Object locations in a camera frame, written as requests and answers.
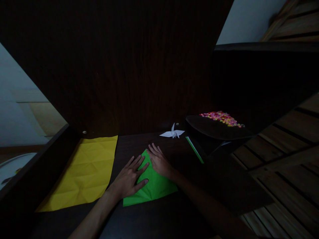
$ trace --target green origami paper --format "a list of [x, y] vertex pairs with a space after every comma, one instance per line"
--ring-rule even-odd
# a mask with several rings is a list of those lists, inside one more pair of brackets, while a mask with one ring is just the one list
[[139, 177], [137, 183], [144, 179], [148, 179], [149, 182], [134, 195], [124, 198], [123, 206], [131, 206], [142, 202], [152, 201], [177, 191], [176, 184], [155, 172], [155, 170], [152, 167], [150, 156], [148, 155], [146, 150], [142, 153], [142, 156], [145, 156], [145, 159], [139, 167], [139, 170], [147, 162], [149, 162], [150, 165], [145, 170], [145, 172]]

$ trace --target person's right hand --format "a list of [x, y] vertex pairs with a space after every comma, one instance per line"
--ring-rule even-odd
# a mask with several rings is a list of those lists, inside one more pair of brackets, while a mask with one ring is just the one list
[[159, 146], [155, 146], [154, 143], [149, 145], [150, 150], [146, 149], [150, 156], [153, 169], [160, 175], [170, 179], [174, 171], [173, 167], [170, 165], [168, 160], [165, 158], [163, 152]]

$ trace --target hand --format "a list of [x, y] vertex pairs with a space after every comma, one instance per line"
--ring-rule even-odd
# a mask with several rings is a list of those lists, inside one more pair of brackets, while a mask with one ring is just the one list
[[159, 146], [155, 146], [152, 143], [152, 146], [149, 145], [150, 150], [146, 150], [150, 156], [150, 160], [152, 162], [153, 169], [160, 175], [171, 179], [171, 175], [174, 171], [173, 167], [170, 165], [163, 152], [161, 151]]
[[145, 172], [149, 163], [146, 163], [139, 171], [137, 169], [140, 167], [145, 157], [139, 155], [135, 160], [134, 156], [129, 160], [127, 165], [121, 170], [114, 182], [110, 185], [110, 190], [119, 197], [118, 199], [123, 199], [125, 197], [135, 194], [138, 190], [144, 187], [149, 180], [144, 179], [135, 185], [136, 180]]

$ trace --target desk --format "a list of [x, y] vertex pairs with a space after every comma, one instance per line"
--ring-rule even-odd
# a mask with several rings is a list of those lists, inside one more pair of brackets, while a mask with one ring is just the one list
[[[189, 180], [214, 195], [232, 212], [244, 212], [272, 203], [271, 198], [227, 155], [201, 164], [185, 135], [160, 137], [161, 133], [120, 136], [110, 183], [132, 155], [148, 144], [159, 145], [171, 164]], [[35, 213], [30, 238], [66, 238], [78, 226], [95, 202]], [[121, 200], [108, 217], [100, 238], [208, 238], [214, 235], [203, 216], [179, 190], [158, 200], [123, 207]]]

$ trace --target paper crane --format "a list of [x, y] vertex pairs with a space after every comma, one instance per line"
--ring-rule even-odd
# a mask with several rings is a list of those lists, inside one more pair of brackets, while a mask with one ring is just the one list
[[164, 134], [161, 134], [160, 136], [163, 136], [163, 137], [173, 137], [175, 138], [176, 136], [179, 138], [179, 136], [184, 133], [185, 131], [183, 130], [174, 130], [174, 125], [175, 123], [173, 124], [173, 127], [171, 129], [171, 131], [167, 131], [165, 132]]

